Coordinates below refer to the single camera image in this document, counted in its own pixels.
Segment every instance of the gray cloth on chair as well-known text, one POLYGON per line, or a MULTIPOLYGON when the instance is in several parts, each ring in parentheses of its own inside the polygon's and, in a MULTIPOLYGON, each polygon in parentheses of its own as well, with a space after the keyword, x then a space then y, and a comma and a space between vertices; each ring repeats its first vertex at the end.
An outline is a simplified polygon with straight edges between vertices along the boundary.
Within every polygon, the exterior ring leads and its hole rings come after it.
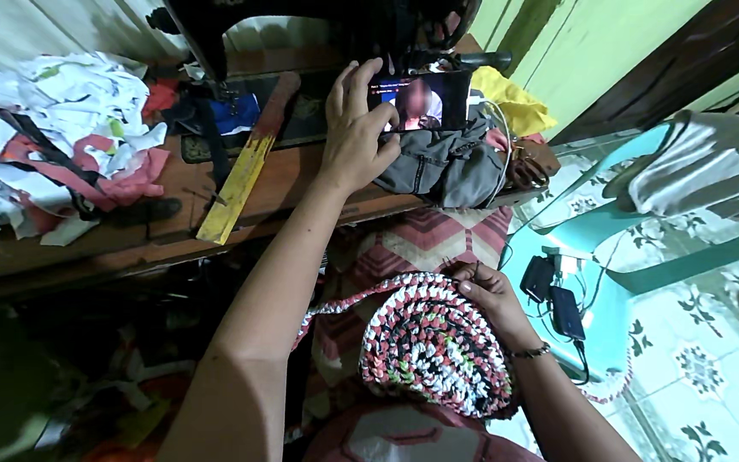
POLYGON ((739 115, 681 111, 663 146, 629 183, 638 212, 739 214, 739 115))
POLYGON ((391 193, 419 195, 441 207, 489 205, 505 175, 498 153, 485 141, 494 123, 482 111, 483 104, 470 106, 470 121, 463 130, 402 133, 401 156, 375 184, 391 193))

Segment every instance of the video on screen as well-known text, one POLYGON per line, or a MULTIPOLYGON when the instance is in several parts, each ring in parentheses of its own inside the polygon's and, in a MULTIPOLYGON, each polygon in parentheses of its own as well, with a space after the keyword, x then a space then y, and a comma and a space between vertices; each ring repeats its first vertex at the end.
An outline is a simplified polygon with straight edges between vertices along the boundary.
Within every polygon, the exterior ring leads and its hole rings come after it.
POLYGON ((467 125, 470 74, 465 71, 381 78, 369 84, 368 106, 389 102, 396 127, 384 131, 458 130, 467 125))

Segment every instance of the smartphone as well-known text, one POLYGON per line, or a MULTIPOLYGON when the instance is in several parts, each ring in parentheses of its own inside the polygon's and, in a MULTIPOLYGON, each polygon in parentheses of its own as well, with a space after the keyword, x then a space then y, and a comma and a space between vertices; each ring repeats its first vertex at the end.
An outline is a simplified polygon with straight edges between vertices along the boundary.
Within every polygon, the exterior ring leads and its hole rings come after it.
POLYGON ((369 84, 367 107, 389 102, 399 123, 384 131, 461 130, 467 126, 472 73, 469 71, 376 77, 369 84))
POLYGON ((554 274, 555 265, 536 255, 529 260, 524 277, 520 280, 520 290, 535 302, 543 303, 549 297, 549 285, 554 274))
POLYGON ((586 333, 580 323, 575 294, 569 289, 552 286, 549 288, 549 297, 552 299, 552 326, 555 332, 585 341, 586 333))

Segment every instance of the teal plastic chair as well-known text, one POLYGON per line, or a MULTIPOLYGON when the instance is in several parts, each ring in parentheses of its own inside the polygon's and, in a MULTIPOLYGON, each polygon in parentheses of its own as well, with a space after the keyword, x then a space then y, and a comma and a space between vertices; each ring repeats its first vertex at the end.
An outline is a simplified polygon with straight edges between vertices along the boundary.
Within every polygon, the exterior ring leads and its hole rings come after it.
MULTIPOLYGON (((618 147, 581 175, 563 193, 556 196, 533 219, 548 210, 549 206, 564 200, 595 174, 624 160, 664 149, 672 129, 671 123, 663 123, 618 147)), ((574 345, 554 332, 551 316, 538 317, 547 310, 546 306, 536 306, 524 299, 525 296, 520 291, 520 280, 529 265, 529 260, 535 255, 543 256, 541 251, 543 246, 594 252, 594 249, 607 238, 638 225, 649 217, 621 211, 612 201, 549 228, 532 229, 527 223, 509 239, 509 247, 503 249, 498 268, 507 275, 518 298, 523 299, 521 303, 524 310, 529 315, 535 316, 529 319, 532 326, 552 346, 552 353, 558 361, 573 373, 583 370, 583 364, 574 345)), ((623 373, 627 370, 627 336, 631 326, 630 299, 736 261, 739 261, 739 237, 654 267, 627 273, 606 269, 603 277, 600 277, 602 268, 598 263, 587 262, 583 268, 587 286, 585 304, 589 304, 595 297, 591 308, 583 316, 586 333, 584 346, 591 380, 603 381, 610 373, 623 373), (599 278, 600 287, 595 296, 594 290, 599 278)), ((570 289, 576 299, 580 299, 582 289, 574 276, 570 275, 564 281, 563 287, 570 289)))

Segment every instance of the yellow ruler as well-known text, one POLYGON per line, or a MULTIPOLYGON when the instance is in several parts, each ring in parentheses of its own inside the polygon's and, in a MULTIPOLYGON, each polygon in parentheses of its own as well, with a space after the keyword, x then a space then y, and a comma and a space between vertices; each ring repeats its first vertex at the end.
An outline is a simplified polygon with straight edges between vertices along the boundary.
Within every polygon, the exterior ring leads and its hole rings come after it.
POLYGON ((247 198, 259 178, 267 153, 284 122, 284 109, 301 86, 302 79, 296 72, 282 72, 278 84, 264 106, 259 120, 255 123, 247 144, 232 166, 232 171, 204 218, 196 238, 216 244, 226 244, 236 225, 247 198))

